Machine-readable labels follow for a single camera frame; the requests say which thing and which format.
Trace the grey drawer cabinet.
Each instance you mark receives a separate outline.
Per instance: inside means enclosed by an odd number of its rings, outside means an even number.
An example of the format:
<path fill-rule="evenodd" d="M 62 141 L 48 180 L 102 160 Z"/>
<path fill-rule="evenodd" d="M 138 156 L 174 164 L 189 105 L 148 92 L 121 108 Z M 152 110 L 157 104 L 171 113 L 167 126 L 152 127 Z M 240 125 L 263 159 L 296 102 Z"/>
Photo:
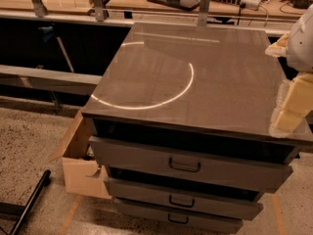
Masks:
<path fill-rule="evenodd" d="M 312 133 L 302 123 L 288 138 L 270 135 L 285 75 L 267 46 L 262 31 L 137 23 L 82 113 L 95 137 L 291 167 Z M 102 167 L 107 177 L 259 204 L 270 193 Z"/>

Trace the cardboard box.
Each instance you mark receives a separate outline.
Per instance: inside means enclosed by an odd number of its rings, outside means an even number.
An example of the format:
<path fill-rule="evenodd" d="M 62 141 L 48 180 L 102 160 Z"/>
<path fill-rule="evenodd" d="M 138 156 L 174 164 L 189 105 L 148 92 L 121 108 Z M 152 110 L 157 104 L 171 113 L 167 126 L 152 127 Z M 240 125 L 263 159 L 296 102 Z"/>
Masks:
<path fill-rule="evenodd" d="M 105 169 L 89 155 L 89 138 L 93 135 L 89 120 L 78 111 L 50 161 L 62 159 L 66 190 L 102 199 L 110 199 L 104 179 Z"/>

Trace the bottom grey drawer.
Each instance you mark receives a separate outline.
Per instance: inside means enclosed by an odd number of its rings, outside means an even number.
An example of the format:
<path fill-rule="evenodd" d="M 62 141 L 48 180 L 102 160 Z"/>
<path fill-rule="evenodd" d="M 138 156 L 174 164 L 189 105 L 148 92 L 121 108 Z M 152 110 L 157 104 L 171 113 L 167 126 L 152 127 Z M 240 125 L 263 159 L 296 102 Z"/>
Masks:
<path fill-rule="evenodd" d="M 119 198 L 115 198 L 114 203 L 117 210 L 124 214 L 171 224 L 202 228 L 220 233 L 236 234 L 243 226 L 243 222 L 240 219 L 196 211 L 184 211 Z"/>

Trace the grey drawer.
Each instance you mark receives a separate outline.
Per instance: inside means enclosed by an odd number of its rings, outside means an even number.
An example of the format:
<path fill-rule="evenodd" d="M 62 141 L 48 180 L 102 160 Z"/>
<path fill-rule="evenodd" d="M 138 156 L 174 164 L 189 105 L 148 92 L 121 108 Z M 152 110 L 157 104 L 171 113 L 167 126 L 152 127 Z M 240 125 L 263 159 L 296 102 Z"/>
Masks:
<path fill-rule="evenodd" d="M 109 194 L 116 198 L 191 212 L 253 220 L 263 210 L 263 205 L 256 202 L 205 195 L 112 177 L 106 177 L 104 184 Z"/>
<path fill-rule="evenodd" d="M 91 137 L 99 165 L 128 169 L 250 191 L 274 192 L 292 174 L 284 164 L 270 164 L 158 146 Z"/>
<path fill-rule="evenodd" d="M 117 210 L 124 214 L 171 224 L 202 228 L 220 233 L 236 234 L 243 226 L 243 222 L 240 219 L 196 211 L 184 211 L 119 198 L 115 198 L 114 203 Z"/>

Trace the top grey drawer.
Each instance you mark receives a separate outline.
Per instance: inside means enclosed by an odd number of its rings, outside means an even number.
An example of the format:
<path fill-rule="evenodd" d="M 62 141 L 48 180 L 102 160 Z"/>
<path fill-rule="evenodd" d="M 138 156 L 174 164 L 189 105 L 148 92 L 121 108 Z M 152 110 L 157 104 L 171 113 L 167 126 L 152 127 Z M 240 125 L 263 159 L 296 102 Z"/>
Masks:
<path fill-rule="evenodd" d="M 292 174 L 284 164 L 270 164 L 158 146 L 91 137 L 99 165 L 128 169 L 250 191 L 274 192 Z"/>

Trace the middle grey drawer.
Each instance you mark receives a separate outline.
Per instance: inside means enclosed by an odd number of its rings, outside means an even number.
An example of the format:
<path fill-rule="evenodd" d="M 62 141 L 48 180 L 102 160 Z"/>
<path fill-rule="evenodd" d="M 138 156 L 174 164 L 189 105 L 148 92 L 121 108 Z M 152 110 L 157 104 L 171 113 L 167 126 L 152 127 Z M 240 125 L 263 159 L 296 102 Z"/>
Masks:
<path fill-rule="evenodd" d="M 112 177 L 106 177 L 104 184 L 109 194 L 116 198 L 191 212 L 253 220 L 263 210 L 263 205 L 256 202 L 205 195 Z"/>

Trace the yellow foam padding block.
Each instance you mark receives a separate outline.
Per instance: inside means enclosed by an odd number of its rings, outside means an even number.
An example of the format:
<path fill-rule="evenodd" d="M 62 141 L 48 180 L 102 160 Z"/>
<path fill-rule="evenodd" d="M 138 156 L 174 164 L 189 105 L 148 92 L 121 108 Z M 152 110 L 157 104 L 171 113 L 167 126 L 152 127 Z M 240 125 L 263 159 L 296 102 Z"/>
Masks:
<path fill-rule="evenodd" d="M 292 133 L 313 110 L 313 74 L 301 72 L 293 80 L 284 79 L 279 87 L 271 128 Z"/>

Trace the black metal stand leg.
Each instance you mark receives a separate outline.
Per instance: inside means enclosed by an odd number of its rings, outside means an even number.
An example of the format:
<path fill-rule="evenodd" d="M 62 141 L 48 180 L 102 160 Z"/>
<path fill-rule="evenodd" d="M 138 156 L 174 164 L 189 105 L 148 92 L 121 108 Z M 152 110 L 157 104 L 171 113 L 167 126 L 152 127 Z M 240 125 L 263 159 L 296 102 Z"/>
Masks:
<path fill-rule="evenodd" d="M 12 220 L 14 222 L 10 231 L 6 231 L 0 226 L 0 235 L 18 235 L 22 224 L 36 203 L 43 188 L 50 183 L 51 171 L 45 170 L 28 198 L 25 205 L 16 205 L 11 203 L 0 203 L 0 219 Z"/>

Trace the middle metal bracket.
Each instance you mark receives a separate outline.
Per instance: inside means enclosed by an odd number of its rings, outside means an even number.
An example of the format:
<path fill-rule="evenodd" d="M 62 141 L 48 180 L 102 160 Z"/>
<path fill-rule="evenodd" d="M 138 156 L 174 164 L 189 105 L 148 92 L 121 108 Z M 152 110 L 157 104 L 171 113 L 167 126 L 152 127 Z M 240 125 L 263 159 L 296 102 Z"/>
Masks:
<path fill-rule="evenodd" d="M 93 10 L 97 22 L 103 22 L 108 17 L 103 0 L 93 0 Z"/>

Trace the metal bracket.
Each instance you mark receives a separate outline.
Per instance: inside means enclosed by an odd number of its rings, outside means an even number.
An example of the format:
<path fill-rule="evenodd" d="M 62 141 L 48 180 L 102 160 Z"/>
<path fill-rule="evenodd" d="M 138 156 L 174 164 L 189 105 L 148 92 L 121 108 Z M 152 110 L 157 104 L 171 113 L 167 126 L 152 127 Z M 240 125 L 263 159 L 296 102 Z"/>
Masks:
<path fill-rule="evenodd" d="M 48 11 L 42 0 L 31 0 L 34 13 L 37 17 L 43 18 L 48 15 Z"/>
<path fill-rule="evenodd" d="M 201 0 L 198 15 L 198 26 L 206 26 L 208 9 L 211 0 Z"/>
<path fill-rule="evenodd" d="M 93 0 L 93 10 L 97 22 L 103 22 L 108 17 L 103 0 Z"/>

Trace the grey metal rail beam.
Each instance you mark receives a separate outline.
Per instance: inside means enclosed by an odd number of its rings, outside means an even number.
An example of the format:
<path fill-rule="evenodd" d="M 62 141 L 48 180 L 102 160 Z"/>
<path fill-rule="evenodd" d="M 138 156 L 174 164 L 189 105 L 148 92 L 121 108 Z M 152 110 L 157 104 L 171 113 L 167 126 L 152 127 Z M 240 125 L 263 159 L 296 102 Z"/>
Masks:
<path fill-rule="evenodd" d="M 0 84 L 91 95 L 100 82 L 98 75 L 0 65 Z"/>

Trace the right metal bracket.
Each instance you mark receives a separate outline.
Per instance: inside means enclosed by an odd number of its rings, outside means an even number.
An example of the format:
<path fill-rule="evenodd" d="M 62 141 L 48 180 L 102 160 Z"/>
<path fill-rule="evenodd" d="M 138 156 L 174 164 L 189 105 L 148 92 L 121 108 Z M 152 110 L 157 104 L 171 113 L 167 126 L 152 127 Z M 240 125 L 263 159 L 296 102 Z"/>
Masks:
<path fill-rule="evenodd" d="M 206 26 L 208 9 L 211 0 L 201 0 L 198 15 L 198 26 Z"/>

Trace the left metal bracket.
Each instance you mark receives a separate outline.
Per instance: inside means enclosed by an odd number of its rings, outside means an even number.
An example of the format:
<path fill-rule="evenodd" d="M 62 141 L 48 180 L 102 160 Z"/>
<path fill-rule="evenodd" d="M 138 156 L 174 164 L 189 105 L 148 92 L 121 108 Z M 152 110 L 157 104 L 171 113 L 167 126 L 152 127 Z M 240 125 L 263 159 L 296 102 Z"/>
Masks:
<path fill-rule="evenodd" d="M 48 11 L 42 0 L 31 0 L 34 13 L 37 17 L 43 18 L 48 15 Z"/>

